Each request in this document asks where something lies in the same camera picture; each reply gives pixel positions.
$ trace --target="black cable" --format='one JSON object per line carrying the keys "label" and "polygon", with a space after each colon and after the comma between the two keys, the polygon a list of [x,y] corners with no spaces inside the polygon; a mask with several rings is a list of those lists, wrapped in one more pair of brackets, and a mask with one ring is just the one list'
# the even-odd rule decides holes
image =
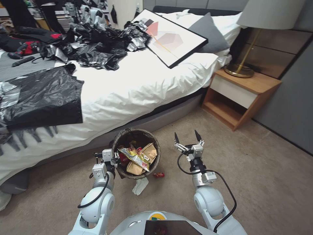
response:
{"label": "black cable", "polygon": [[36,58],[36,59],[33,59],[33,60],[32,60],[32,63],[33,63],[33,64],[38,64],[38,63],[34,63],[34,61],[35,61],[35,60],[38,60],[38,59],[41,59],[41,58],[42,58],[42,57],[38,57],[38,58]]}
{"label": "black cable", "polygon": [[[178,157],[178,159],[177,159],[177,165],[178,165],[179,169],[181,169],[182,172],[184,172],[184,173],[186,173],[186,174],[188,174],[188,175],[196,175],[196,174],[201,173],[200,171],[197,171],[197,172],[194,172],[194,173],[190,173],[190,172],[184,171],[184,170],[181,168],[181,166],[179,165],[179,160],[180,160],[181,156],[182,156],[183,154],[185,154],[185,153],[193,153],[193,151],[183,151],[183,152],[179,155],[179,157]],[[218,226],[220,226],[220,225],[221,225],[228,217],[230,217],[230,216],[234,213],[234,211],[236,210],[237,201],[236,201],[236,199],[235,199],[235,197],[234,197],[234,195],[233,195],[231,189],[229,188],[228,184],[226,183],[225,179],[223,178],[223,176],[222,176],[220,173],[218,173],[217,171],[213,171],[213,170],[205,170],[205,171],[206,171],[206,172],[215,172],[216,174],[218,174],[218,175],[220,176],[220,178],[223,180],[224,184],[226,185],[226,187],[227,187],[227,189],[228,189],[228,191],[229,191],[229,193],[230,193],[232,199],[234,200],[234,207],[232,208],[232,210],[231,210],[223,219],[221,219],[221,220],[215,225],[213,232],[216,233]]]}
{"label": "black cable", "polygon": [[106,175],[106,177],[107,177],[107,182],[105,183],[105,186],[103,187],[101,193],[100,193],[95,199],[93,199],[91,202],[89,202],[89,203],[87,203],[87,204],[85,204],[85,205],[82,205],[82,206],[79,204],[79,205],[77,206],[77,208],[80,209],[80,208],[84,208],[84,207],[90,206],[91,204],[93,204],[95,201],[98,200],[98,198],[103,194],[104,190],[106,189],[106,187],[107,187],[107,185],[108,185],[108,182],[109,182],[109,179],[110,179],[108,173],[106,173],[105,175]]}

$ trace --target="nightstand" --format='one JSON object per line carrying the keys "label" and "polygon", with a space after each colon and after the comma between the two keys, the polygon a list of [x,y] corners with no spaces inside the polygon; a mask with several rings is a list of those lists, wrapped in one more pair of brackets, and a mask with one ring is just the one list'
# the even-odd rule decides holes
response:
{"label": "nightstand", "polygon": [[255,115],[280,84],[280,80],[261,73],[239,78],[218,70],[211,78],[202,108],[235,131]]}

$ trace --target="brass lamp base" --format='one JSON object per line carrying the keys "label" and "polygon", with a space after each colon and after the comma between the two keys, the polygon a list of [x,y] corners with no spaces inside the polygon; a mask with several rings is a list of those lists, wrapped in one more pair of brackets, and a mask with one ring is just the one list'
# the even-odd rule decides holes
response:
{"label": "brass lamp base", "polygon": [[224,71],[230,75],[241,78],[249,78],[253,76],[254,71],[251,68],[243,66],[242,69],[237,72],[238,67],[239,64],[230,63],[224,67]]}

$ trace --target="lamp stand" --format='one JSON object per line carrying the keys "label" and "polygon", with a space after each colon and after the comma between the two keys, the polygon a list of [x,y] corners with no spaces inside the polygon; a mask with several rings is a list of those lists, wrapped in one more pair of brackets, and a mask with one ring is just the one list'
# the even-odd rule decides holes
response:
{"label": "lamp stand", "polygon": [[246,52],[245,56],[243,57],[240,64],[230,63],[224,67],[224,71],[226,73],[229,73],[230,75],[233,75],[236,77],[241,77],[241,78],[249,78],[249,77],[253,76],[254,71],[251,68],[244,66],[244,63],[245,63],[252,47],[254,46],[254,43],[256,42],[260,32],[261,32],[261,29],[258,29],[251,45],[249,46],[249,49],[247,50],[247,52]]}

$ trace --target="bed frame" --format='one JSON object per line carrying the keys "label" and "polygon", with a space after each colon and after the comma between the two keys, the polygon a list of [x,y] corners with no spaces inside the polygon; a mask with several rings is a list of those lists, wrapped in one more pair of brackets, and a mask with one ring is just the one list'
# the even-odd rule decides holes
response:
{"label": "bed frame", "polygon": [[[206,13],[210,12],[211,16],[224,16],[224,15],[236,15],[239,11],[232,11],[232,10],[215,10],[215,9],[200,9],[200,8],[180,8],[180,7],[166,7],[166,6],[155,6],[153,8],[153,12],[161,12],[161,13],[172,13],[183,11],[185,9],[190,9],[190,13],[196,15],[205,15]],[[236,55],[239,55],[238,51],[241,50],[243,47],[243,43],[245,42],[244,38],[248,37],[247,30],[241,30],[239,36],[234,41],[233,45],[231,46],[230,54],[233,56],[233,60],[236,59]],[[54,155],[50,158],[40,161],[34,167],[49,163],[56,159],[60,159],[71,154],[75,154],[78,152],[82,152],[85,150],[98,148],[98,147],[105,147],[109,145],[109,142],[115,137],[115,135],[120,132],[121,130],[129,127],[138,128],[138,129],[145,129],[149,132],[153,132],[163,126],[166,126],[190,113],[195,107],[197,107],[205,93],[207,88],[202,88],[197,92],[180,98],[176,101],[173,101],[169,104],[162,105],[156,108],[149,114],[146,114],[132,122],[127,123],[121,127],[118,127],[108,133],[105,133],[101,136],[96,137],[93,139],[89,144],[77,147],[74,149],[70,149]],[[0,190],[5,193],[9,194],[19,194],[22,193],[27,189],[27,178],[28,178],[28,169],[21,171],[10,179],[5,181],[1,186]]]}

